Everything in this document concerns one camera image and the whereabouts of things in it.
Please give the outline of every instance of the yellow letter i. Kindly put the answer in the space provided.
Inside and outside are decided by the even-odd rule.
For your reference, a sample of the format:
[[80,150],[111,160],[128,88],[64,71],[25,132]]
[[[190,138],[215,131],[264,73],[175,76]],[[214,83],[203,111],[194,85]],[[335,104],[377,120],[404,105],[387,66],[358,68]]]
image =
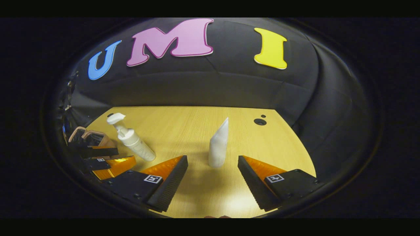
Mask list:
[[261,53],[255,55],[254,60],[266,66],[281,70],[286,69],[287,63],[283,58],[283,42],[286,42],[287,39],[266,29],[254,28],[254,30],[261,34],[263,41]]

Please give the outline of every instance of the white pump bottle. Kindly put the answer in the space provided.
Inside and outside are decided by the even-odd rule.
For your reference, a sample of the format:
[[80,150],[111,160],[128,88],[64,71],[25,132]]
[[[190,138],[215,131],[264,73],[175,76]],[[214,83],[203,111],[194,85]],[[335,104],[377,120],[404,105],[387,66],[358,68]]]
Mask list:
[[114,125],[118,132],[118,139],[121,140],[131,151],[136,153],[145,161],[153,161],[156,158],[155,152],[140,139],[132,128],[126,128],[124,126],[121,122],[124,118],[125,115],[115,113],[108,117],[107,122],[110,125]]

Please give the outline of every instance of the letter u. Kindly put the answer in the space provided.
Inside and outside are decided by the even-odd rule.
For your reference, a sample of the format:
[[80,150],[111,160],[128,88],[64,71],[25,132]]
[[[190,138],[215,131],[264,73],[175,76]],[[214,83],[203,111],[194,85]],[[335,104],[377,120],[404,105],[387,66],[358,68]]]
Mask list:
[[89,60],[89,68],[87,70],[87,75],[89,76],[89,79],[91,80],[97,80],[104,76],[109,68],[111,68],[112,61],[114,60],[114,52],[117,45],[121,42],[116,41],[115,43],[109,45],[107,48],[105,48],[106,54],[105,54],[105,62],[103,66],[100,69],[96,69],[96,63],[98,61],[98,57],[102,52],[98,52],[95,54],[90,60]]

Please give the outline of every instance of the wooden table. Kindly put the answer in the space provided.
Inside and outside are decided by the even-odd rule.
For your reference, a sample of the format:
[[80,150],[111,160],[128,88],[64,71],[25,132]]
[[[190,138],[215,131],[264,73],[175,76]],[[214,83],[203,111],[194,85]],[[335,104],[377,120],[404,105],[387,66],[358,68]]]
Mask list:
[[[256,108],[145,106],[114,107],[101,115],[87,130],[106,133],[118,147],[121,157],[134,153],[117,138],[117,132],[106,122],[110,113],[126,115],[124,123],[133,128],[156,159],[146,162],[136,156],[132,170],[141,171],[171,158],[187,155],[188,169],[167,212],[174,218],[203,218],[207,215],[250,218],[263,215],[237,165],[238,156],[246,155],[268,164],[293,170],[296,168],[316,177],[315,169],[303,144],[275,111]],[[208,165],[210,138],[229,117],[229,138],[223,167]],[[267,124],[260,126],[254,119]]]

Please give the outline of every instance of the pink letter m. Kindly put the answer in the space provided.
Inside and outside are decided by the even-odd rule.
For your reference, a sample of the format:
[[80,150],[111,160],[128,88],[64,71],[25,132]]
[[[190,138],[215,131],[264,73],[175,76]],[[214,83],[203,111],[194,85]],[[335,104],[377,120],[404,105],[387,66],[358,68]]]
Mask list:
[[191,57],[211,54],[213,48],[207,45],[207,25],[213,19],[192,19],[181,22],[169,33],[165,34],[158,28],[151,28],[133,36],[135,39],[133,51],[127,66],[136,66],[147,62],[149,56],[144,54],[144,47],[156,58],[162,58],[169,46],[177,39],[172,56]]

